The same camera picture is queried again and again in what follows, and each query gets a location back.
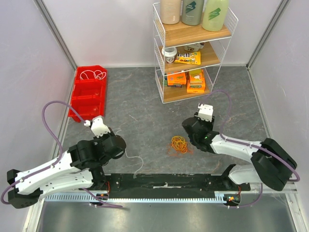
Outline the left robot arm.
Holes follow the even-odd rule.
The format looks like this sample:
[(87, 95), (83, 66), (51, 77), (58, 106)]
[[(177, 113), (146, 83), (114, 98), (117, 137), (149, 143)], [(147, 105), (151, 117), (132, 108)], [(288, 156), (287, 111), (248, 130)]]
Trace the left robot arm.
[(33, 169), (9, 170), (8, 204), (22, 209), (65, 190), (104, 190), (108, 185), (103, 166), (111, 159), (121, 158), (125, 150), (124, 139), (108, 133), (79, 141), (56, 159)]

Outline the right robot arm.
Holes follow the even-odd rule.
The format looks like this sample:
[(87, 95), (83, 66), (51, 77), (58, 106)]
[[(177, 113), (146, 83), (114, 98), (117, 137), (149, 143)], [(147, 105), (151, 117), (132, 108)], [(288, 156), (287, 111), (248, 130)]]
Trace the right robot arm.
[(205, 121), (196, 116), (182, 122), (193, 146), (213, 154), (225, 154), (248, 162), (233, 165), (227, 172), (235, 184), (263, 183), (275, 191), (284, 189), (290, 181), (297, 163), (273, 139), (245, 141), (225, 137), (213, 130), (214, 121)]

